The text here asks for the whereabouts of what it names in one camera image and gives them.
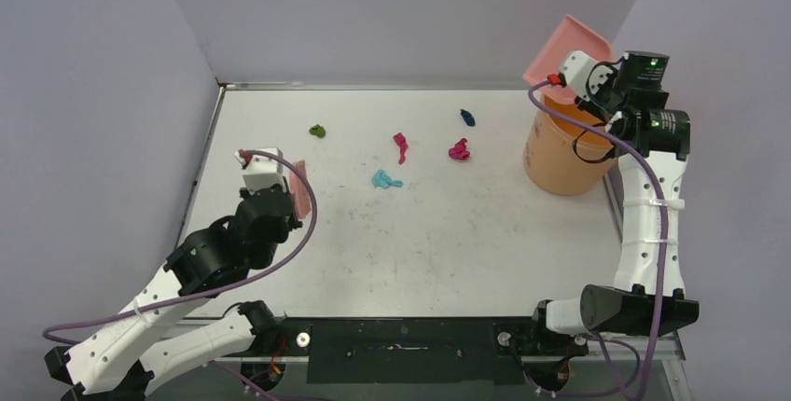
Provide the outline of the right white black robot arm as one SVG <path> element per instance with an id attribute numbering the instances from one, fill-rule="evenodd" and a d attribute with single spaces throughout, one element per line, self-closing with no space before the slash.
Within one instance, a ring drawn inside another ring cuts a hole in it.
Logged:
<path id="1" fill-rule="evenodd" d="M 669 58 L 630 50 L 614 62 L 569 52 L 555 74 L 533 85 L 562 87 L 598 124 L 574 124 L 605 139 L 623 186 L 618 269 L 609 286 L 588 284 L 580 297 L 546 301 L 527 339 L 551 353 L 564 335 L 618 333 L 657 338 L 695 323 L 700 305 L 686 296 L 678 255 L 680 188 L 690 154 L 687 112 L 667 108 L 662 87 Z"/>

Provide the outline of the pink plastic dustpan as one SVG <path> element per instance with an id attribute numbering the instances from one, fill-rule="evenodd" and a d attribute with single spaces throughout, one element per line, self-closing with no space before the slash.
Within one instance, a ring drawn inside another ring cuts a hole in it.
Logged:
<path id="1" fill-rule="evenodd" d="M 566 15 L 528 66 L 523 79 L 530 86 L 534 86 L 544 81 L 550 74 L 559 75 L 559 66 L 574 50 L 582 50 L 599 61 L 613 61 L 611 44 L 605 38 L 573 16 Z M 552 101 L 543 94 L 544 88 L 539 91 L 541 102 Z"/>

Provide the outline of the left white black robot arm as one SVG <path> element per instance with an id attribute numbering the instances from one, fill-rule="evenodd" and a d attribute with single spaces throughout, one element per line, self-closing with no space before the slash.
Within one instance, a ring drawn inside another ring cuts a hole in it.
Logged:
<path id="1" fill-rule="evenodd" d="M 233 215 L 186 236 L 130 304 L 131 316 L 103 325 L 71 347 L 45 356 L 50 376 L 69 385 L 65 400 L 143 400 L 165 382 L 228 354 L 270 353 L 278 342 L 274 314 L 246 301 L 225 320 L 165 339 L 220 287 L 268 267 L 278 244 L 301 227 L 282 184 L 240 191 Z"/>

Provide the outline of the pink hand brush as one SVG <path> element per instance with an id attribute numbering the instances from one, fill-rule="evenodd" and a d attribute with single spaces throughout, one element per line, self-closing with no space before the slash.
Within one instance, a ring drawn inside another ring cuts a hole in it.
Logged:
<path id="1" fill-rule="evenodd" d="M 293 166 L 297 172 L 289 173 L 289 187 L 292 196 L 294 197 L 295 212 L 299 220 L 305 219 L 312 211 L 312 203 L 308 190 L 304 186 L 302 180 L 298 177 L 298 173 L 303 177 L 307 176 L 306 163 L 304 160 L 295 161 Z"/>

